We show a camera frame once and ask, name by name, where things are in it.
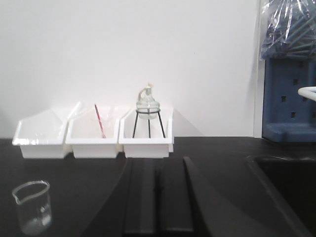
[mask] black sink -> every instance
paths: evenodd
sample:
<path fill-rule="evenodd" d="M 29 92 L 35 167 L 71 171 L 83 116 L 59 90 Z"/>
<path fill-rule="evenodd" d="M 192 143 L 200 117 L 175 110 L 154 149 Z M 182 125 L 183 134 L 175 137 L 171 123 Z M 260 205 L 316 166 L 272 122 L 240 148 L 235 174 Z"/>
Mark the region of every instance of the black sink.
<path fill-rule="evenodd" d="M 250 161 L 292 229 L 300 236 L 316 237 L 316 159 L 257 157 Z"/>

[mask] white plastic bin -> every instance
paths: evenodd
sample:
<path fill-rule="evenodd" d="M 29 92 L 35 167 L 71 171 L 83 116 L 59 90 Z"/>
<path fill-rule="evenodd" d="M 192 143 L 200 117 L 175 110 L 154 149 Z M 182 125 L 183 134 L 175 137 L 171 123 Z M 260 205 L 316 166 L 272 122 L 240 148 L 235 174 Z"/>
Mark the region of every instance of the white plastic bin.
<path fill-rule="evenodd" d="M 160 116 L 166 138 L 163 137 L 158 116 L 150 120 L 151 138 L 149 138 L 148 120 L 139 117 L 133 138 L 135 110 L 130 111 L 121 120 L 119 143 L 123 144 L 127 158 L 163 158 L 168 157 L 169 152 L 173 152 L 173 109 L 162 108 Z"/>
<path fill-rule="evenodd" d="M 24 158 L 64 158 L 72 151 L 65 144 L 68 120 L 81 106 L 49 109 L 20 120 L 12 144 L 20 146 Z"/>
<path fill-rule="evenodd" d="M 94 107 L 70 120 L 66 144 L 72 146 L 75 158 L 116 158 L 122 152 L 119 144 L 119 122 L 129 108 L 98 106 L 106 138 L 102 138 Z"/>

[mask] clear plastic wrap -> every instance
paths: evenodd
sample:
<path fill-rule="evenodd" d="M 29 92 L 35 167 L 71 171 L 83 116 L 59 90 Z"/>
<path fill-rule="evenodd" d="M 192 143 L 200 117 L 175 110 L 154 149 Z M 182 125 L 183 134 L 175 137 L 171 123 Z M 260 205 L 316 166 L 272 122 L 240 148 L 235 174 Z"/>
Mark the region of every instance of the clear plastic wrap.
<path fill-rule="evenodd" d="M 268 29 L 262 59 L 316 59 L 315 0 L 271 0 L 263 15 L 268 18 Z"/>

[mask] blue rack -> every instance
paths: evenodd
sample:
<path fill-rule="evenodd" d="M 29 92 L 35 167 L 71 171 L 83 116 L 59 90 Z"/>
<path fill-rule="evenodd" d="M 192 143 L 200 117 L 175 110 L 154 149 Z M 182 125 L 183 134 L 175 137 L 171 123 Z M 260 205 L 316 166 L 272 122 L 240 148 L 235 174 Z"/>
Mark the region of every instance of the blue rack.
<path fill-rule="evenodd" d="M 316 63 L 266 60 L 262 136 L 274 142 L 316 142 L 316 102 L 300 96 L 316 86 Z"/>

